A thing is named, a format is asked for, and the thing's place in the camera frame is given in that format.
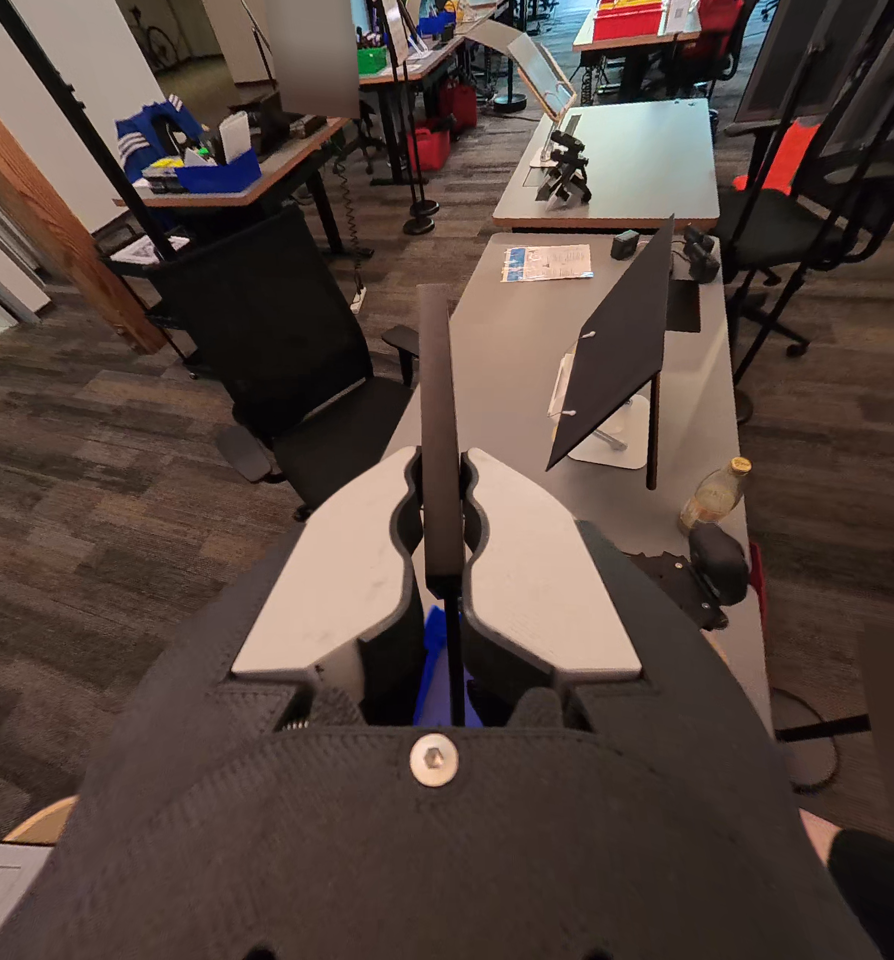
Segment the black holder stand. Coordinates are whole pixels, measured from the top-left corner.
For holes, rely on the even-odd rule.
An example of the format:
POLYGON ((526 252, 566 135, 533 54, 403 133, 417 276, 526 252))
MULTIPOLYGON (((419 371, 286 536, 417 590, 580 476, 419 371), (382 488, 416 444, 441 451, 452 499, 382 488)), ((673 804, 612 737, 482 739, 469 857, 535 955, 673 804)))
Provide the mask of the black holder stand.
POLYGON ((550 154, 554 166, 538 186, 536 202, 550 204, 557 199, 566 206, 587 205, 592 198, 592 191, 587 179, 589 160, 584 155, 585 145, 560 129, 552 132, 550 141, 556 145, 550 154))

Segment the black handheld device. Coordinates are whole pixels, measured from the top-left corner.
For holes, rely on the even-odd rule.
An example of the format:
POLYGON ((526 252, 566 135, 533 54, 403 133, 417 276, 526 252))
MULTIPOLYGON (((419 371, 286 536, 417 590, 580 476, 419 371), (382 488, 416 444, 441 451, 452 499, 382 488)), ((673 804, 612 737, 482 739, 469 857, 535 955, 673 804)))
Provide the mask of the black handheld device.
POLYGON ((699 284, 714 282, 721 271, 715 238, 693 224, 683 231, 682 255, 689 264, 691 278, 699 284))

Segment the dark grey USB hub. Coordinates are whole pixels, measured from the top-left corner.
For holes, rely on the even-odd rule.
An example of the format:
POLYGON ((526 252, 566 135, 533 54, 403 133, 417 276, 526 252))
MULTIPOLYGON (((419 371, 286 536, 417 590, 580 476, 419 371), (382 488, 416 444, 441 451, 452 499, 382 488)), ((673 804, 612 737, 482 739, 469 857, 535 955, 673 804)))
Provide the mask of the dark grey USB hub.
POLYGON ((418 287, 420 306, 421 484, 425 578, 445 602, 460 594, 465 563, 448 293, 418 287))

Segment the wood-edged work desk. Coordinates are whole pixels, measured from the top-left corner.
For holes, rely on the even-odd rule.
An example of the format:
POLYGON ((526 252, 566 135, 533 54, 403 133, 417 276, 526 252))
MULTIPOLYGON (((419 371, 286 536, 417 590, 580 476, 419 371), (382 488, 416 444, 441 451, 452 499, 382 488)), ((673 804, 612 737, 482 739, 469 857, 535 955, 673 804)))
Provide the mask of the wood-edged work desk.
POLYGON ((307 186, 326 238, 321 253, 351 258, 357 243, 344 246, 321 175, 346 145, 344 130, 351 125, 344 118, 329 118, 310 136, 286 141, 260 162, 261 176, 235 193, 156 193, 145 186, 138 187, 138 193, 149 209, 168 214, 195 238, 212 242, 278 213, 298 188, 307 186))

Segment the round wooden board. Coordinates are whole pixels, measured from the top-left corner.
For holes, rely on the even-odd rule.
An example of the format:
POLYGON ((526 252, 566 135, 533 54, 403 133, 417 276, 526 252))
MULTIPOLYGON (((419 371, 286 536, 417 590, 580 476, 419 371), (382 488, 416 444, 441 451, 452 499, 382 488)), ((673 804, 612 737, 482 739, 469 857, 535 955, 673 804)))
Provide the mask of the round wooden board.
POLYGON ((25 846, 56 845, 78 800, 78 795, 58 799, 19 823, 1 842, 25 846))

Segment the red storage bin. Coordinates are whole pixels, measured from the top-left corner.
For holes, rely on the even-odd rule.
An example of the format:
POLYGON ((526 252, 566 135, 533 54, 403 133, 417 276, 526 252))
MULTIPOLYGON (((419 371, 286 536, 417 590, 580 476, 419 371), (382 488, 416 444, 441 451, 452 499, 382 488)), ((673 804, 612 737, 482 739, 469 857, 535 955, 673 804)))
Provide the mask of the red storage bin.
POLYGON ((438 93, 438 108, 442 117, 453 116, 454 129, 462 133, 477 126, 477 89, 459 78, 448 79, 438 93))
POLYGON ((692 1, 601 1, 594 9, 593 42, 631 45, 692 40, 702 32, 699 3, 692 1))
POLYGON ((414 173, 441 170, 452 149, 456 119, 454 114, 414 121, 407 136, 407 157, 414 173))

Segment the black office chair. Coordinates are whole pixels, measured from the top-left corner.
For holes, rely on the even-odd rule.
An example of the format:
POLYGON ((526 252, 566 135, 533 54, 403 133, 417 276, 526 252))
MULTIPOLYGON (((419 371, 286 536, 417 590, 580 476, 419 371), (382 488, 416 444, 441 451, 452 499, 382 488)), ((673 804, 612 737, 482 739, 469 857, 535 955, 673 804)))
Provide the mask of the black office chair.
POLYGON ((375 373, 295 204, 148 275, 233 402, 219 451, 252 484, 288 483, 298 522, 381 461, 412 398, 419 336, 386 331, 401 379, 375 373))
POLYGON ((713 234, 720 242, 723 282, 746 271, 727 301, 731 349, 736 347, 739 320, 760 326, 734 373, 735 384, 772 333, 790 340, 790 357, 808 350, 810 340, 780 323, 808 272, 830 272, 871 258, 893 227, 894 178, 858 183, 855 188, 822 184, 818 162, 825 127, 821 124, 813 138, 791 195, 763 188, 743 230, 739 222, 747 192, 730 189, 719 195, 720 216, 713 234))

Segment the red cloth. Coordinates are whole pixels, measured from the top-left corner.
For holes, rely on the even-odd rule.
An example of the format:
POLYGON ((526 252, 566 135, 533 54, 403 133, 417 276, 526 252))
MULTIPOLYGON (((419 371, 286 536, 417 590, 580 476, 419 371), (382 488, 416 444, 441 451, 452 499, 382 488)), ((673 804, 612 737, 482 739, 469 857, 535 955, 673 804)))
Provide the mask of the red cloth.
MULTIPOLYGON (((803 117, 792 123, 786 131, 766 175, 764 184, 766 190, 773 190, 786 196, 791 195, 793 181, 821 124, 822 120, 819 116, 803 117)), ((773 126, 759 128, 752 125, 732 124, 726 130, 726 135, 729 138, 746 135, 755 137, 750 168, 759 168, 762 164, 773 133, 773 126)))

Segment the white board stand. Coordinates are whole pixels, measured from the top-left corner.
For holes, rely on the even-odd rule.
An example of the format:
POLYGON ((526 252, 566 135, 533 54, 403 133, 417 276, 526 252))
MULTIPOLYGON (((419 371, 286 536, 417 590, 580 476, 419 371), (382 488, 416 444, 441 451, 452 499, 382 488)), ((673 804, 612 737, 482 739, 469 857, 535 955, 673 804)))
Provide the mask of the white board stand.
MULTIPOLYGON (((574 350, 561 359, 548 417, 553 435, 561 418, 573 370, 574 350)), ((645 467, 648 451, 650 397, 636 392, 597 429, 569 453, 574 461, 637 471, 645 467)))

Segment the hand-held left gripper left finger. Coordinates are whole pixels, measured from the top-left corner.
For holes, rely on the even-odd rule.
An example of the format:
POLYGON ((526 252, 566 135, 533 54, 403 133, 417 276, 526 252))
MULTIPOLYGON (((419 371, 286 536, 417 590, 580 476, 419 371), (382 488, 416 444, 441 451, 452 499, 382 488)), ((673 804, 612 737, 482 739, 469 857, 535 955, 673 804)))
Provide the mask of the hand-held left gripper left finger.
POLYGON ((401 447, 311 514, 232 663, 234 678, 339 690, 371 725, 413 725, 427 660, 413 563, 420 469, 421 448, 401 447))

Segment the clear acrylic board stand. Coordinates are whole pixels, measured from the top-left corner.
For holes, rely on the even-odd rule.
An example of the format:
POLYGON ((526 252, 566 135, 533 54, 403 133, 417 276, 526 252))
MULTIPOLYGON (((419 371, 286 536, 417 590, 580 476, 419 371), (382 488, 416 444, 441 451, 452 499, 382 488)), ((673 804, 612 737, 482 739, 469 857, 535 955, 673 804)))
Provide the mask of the clear acrylic board stand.
POLYGON ((543 44, 525 32, 509 42, 507 50, 545 114, 554 125, 560 124, 577 101, 560 64, 543 44))

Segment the clear plastic bag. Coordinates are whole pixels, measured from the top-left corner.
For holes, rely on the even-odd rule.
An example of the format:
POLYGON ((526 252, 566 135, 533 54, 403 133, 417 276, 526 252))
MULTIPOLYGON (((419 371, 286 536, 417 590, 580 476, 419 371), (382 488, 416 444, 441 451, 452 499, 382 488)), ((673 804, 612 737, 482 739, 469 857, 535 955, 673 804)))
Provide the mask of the clear plastic bag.
POLYGON ((504 254, 502 283, 590 280, 594 277, 588 244, 511 246, 504 254))

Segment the instruction poster board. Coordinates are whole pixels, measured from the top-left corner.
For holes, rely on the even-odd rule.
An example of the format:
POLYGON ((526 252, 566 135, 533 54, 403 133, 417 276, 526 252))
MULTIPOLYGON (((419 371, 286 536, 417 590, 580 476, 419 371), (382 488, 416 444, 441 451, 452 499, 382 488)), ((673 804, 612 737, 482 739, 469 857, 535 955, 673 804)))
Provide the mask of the instruction poster board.
POLYGON ((656 490, 660 383, 674 233, 675 218, 669 217, 581 328, 552 435, 547 471, 648 385, 645 486, 656 490))

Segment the blue plastic bin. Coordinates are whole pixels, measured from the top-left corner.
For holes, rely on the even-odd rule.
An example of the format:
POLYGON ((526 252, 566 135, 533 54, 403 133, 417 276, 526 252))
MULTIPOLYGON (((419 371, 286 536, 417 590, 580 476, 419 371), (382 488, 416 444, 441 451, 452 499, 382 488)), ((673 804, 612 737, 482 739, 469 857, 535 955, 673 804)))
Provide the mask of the blue plastic bin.
POLYGON ((430 607, 424 626, 425 662, 416 699, 413 726, 452 725, 446 616, 439 605, 430 607))

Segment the wooden post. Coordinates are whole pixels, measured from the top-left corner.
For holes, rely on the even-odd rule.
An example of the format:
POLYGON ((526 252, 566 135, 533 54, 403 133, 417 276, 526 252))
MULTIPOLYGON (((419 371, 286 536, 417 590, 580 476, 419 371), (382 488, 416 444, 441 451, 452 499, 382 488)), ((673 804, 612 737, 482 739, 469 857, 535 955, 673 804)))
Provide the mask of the wooden post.
POLYGON ((0 206, 71 282, 85 301, 137 354, 156 354, 164 333, 146 318, 122 280, 101 261, 78 217, 0 121, 0 206))

